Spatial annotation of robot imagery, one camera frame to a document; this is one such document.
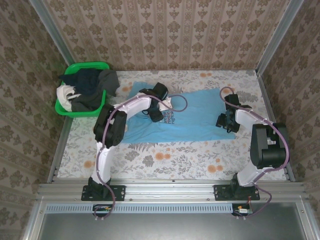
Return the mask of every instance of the gray floor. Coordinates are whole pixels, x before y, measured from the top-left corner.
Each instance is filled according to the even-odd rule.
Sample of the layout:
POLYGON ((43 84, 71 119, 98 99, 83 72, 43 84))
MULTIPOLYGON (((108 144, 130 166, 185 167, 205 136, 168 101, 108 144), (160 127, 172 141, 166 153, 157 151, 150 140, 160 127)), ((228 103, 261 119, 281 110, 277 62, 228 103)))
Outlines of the gray floor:
POLYGON ((41 240, 304 240, 294 204, 270 204, 246 220, 231 214, 47 214, 41 240))

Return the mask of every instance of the patterned wallpaper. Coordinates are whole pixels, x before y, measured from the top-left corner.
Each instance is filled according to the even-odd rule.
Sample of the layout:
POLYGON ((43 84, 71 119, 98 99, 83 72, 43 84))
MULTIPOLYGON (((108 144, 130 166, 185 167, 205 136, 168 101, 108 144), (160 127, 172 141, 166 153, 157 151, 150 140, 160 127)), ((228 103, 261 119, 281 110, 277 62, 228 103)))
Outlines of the patterned wallpaper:
POLYGON ((19 239, 47 180, 64 119, 65 61, 27 0, 0 1, 0 239, 19 239))
POLYGON ((320 1, 305 0, 263 80, 289 132, 295 177, 305 182, 320 223, 320 1))
POLYGON ((45 0, 76 62, 255 69, 290 0, 45 0))

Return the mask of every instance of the floral tablecloth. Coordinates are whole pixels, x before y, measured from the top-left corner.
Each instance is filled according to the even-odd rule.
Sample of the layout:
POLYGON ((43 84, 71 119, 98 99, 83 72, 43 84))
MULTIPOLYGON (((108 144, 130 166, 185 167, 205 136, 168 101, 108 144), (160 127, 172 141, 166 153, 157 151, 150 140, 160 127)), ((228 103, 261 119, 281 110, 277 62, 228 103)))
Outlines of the floral tablecloth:
MULTIPOLYGON (((241 104, 267 117, 254 70, 120 71, 120 88, 111 104, 123 102, 134 82, 163 83, 170 93, 193 92, 230 86, 241 104)), ((66 143, 58 178, 88 178, 95 166, 95 117, 75 118, 66 143)), ((116 179, 229 180, 250 161, 251 133, 240 127, 234 140, 123 144, 117 146, 111 167, 116 179)), ((284 171, 264 180, 285 180, 284 171)))

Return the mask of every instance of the green laundry basket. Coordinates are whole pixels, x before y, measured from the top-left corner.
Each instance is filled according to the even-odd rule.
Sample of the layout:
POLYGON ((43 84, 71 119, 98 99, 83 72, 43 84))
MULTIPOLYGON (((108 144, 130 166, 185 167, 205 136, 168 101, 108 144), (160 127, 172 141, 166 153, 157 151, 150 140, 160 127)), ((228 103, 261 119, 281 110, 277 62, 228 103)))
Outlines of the green laundry basket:
MULTIPOLYGON (((92 61, 92 62, 78 62, 70 65, 64 72, 64 74, 75 74, 78 72, 80 69, 90 69, 90 68, 95 68, 95 69, 109 69, 109 65, 103 61, 92 61)), ((70 118, 83 118, 83 117, 98 117, 99 113, 102 109, 102 107, 106 103, 106 98, 107 98, 107 92, 106 90, 103 90, 102 94, 102 101, 101 105, 98 109, 94 111, 66 111, 60 104, 59 100, 57 99, 55 102, 55 111, 59 115, 63 116, 68 116, 70 118)))

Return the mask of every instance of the clothing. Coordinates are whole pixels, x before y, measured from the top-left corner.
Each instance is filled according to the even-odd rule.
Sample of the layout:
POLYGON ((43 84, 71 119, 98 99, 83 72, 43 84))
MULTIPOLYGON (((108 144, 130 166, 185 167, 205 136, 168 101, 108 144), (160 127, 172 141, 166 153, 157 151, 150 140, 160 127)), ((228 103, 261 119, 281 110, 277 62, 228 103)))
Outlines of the clothing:
POLYGON ((110 69, 103 70, 98 76, 98 86, 91 95, 82 94, 71 103, 72 112, 91 112, 101 105, 103 91, 116 96, 116 90, 120 87, 117 72, 110 69))
POLYGON ((110 69, 105 69, 100 72, 98 89, 105 89, 111 96, 116 96, 116 90, 120 87, 117 72, 110 69))
POLYGON ((56 89, 56 96, 60 102, 60 105, 67 111, 72 111, 72 104, 71 101, 81 94, 76 94, 74 86, 69 85, 61 85, 56 89))
MULTIPOLYGON (((154 86, 145 82, 135 82, 129 98, 139 90, 152 89, 154 86)), ((227 133, 223 128, 216 127, 218 116, 226 111, 225 104, 219 97, 218 88, 182 93, 188 101, 188 107, 183 112, 166 110, 160 122, 152 122, 148 115, 142 112, 127 121, 127 132, 122 143, 168 143, 210 141, 234 139, 233 133, 227 133)), ((181 97, 172 97, 174 109, 183 109, 186 102, 181 97)))
POLYGON ((82 95, 92 95, 97 91, 99 74, 102 70, 95 68, 82 68, 74 74, 60 75, 66 85, 74 86, 82 95))

